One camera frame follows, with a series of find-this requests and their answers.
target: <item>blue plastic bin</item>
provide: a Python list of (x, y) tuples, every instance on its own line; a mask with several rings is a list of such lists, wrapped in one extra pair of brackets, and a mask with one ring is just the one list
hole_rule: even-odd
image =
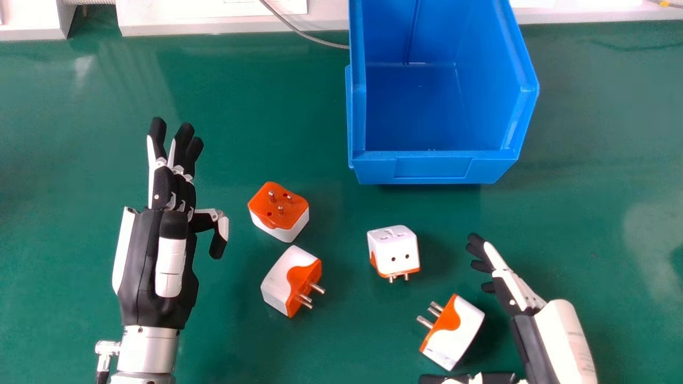
[(349, 167), (361, 184), (490, 184), (539, 85), (508, 0), (350, 0)]

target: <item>robotic hand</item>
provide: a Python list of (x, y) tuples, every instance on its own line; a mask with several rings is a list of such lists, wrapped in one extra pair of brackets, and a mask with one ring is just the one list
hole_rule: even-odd
[[(482, 290), (493, 293), (510, 315), (510, 328), (527, 379), (518, 384), (597, 384), (593, 357), (574, 306), (566, 300), (546, 303), (507, 266), (496, 248), (478, 234), (466, 250), (479, 258), (473, 269), (490, 273)], [(514, 384), (514, 373), (446, 377), (422, 375), (420, 384)]]
[(119, 298), (121, 342), (102, 340), (96, 383), (105, 384), (118, 356), (112, 384), (173, 384), (178, 337), (197, 301), (199, 280), (192, 270), (198, 232), (213, 229), (209, 254), (223, 255), (228, 220), (216, 209), (197, 210), (195, 161), (204, 149), (184, 123), (164, 149), (166, 123), (154, 118), (147, 136), (148, 205), (125, 207), (111, 283)]

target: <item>black cable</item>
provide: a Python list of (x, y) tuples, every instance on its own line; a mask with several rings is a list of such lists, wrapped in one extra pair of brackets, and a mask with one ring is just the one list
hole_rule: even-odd
[(281, 21), (282, 23), (284, 23), (284, 25), (288, 26), (292, 31), (296, 32), (296, 34), (298, 34), (298, 35), (301, 36), (302, 38), (311, 40), (312, 42), (317, 42), (318, 44), (331, 46), (331, 47), (333, 47), (333, 48), (347, 49), (347, 50), (349, 49), (349, 46), (348, 46), (348, 45), (337, 44), (337, 43), (335, 43), (335, 42), (329, 42), (329, 41), (326, 41), (326, 40), (322, 40), (322, 39), (319, 39), (319, 38), (315, 38), (315, 37), (313, 37), (313, 36), (311, 36), (311, 35), (309, 35), (309, 34), (307, 34), (307, 33), (302, 32), (299, 28), (295, 27), (292, 23), (290, 23), (290, 22), (287, 21), (284, 17), (282, 17), (282, 15), (280, 15), (279, 13), (277, 13), (277, 11), (276, 11), (275, 9), (273, 9), (273, 7), (271, 7), (270, 4), (268, 4), (268, 3), (266, 2), (266, 0), (259, 0), (259, 1), (261, 2), (261, 4), (263, 4), (264, 7), (268, 8), (268, 10), (271, 11), (271, 12), (273, 13), (273, 15), (275, 15), (275, 17), (277, 17), (278, 19), (280, 19), (280, 21)]

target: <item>gray cable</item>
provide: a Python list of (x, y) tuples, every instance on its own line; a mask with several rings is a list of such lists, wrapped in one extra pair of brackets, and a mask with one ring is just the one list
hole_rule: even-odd
[(268, 3), (266, 2), (266, 0), (259, 0), (259, 1), (261, 2), (261, 4), (263, 4), (264, 7), (268, 8), (268, 10), (271, 11), (271, 12), (273, 13), (273, 15), (275, 15), (275, 17), (277, 17), (278, 19), (280, 19), (280, 21), (281, 21), (282, 23), (284, 23), (284, 25), (288, 26), (292, 31), (296, 32), (296, 34), (299, 35), (299, 36), (301, 36), (302, 38), (311, 40), (312, 42), (317, 42), (318, 44), (331, 46), (331, 47), (333, 47), (333, 48), (349, 49), (348, 45), (337, 44), (337, 43), (335, 43), (335, 42), (329, 42), (329, 41), (326, 41), (326, 40), (321, 40), (321, 39), (319, 39), (319, 38), (315, 38), (315, 37), (313, 37), (313, 36), (311, 36), (311, 35), (309, 35), (309, 34), (307, 34), (307, 33), (302, 32), (299, 28), (295, 27), (292, 23), (290, 23), (290, 22), (287, 21), (284, 17), (282, 17), (282, 15), (280, 15), (279, 13), (277, 13), (277, 11), (274, 10), (273, 7), (271, 7), (270, 4), (268, 4)]
[(61, 2), (67, 5), (116, 4), (116, 0), (61, 0)]

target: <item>silver metal cylinder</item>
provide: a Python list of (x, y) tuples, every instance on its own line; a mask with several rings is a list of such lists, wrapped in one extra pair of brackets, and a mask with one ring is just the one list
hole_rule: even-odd
[(126, 327), (121, 340), (117, 370), (152, 374), (173, 372), (179, 336), (180, 331), (177, 329), (137, 325)]
[(118, 372), (111, 377), (110, 384), (176, 384), (172, 374)]

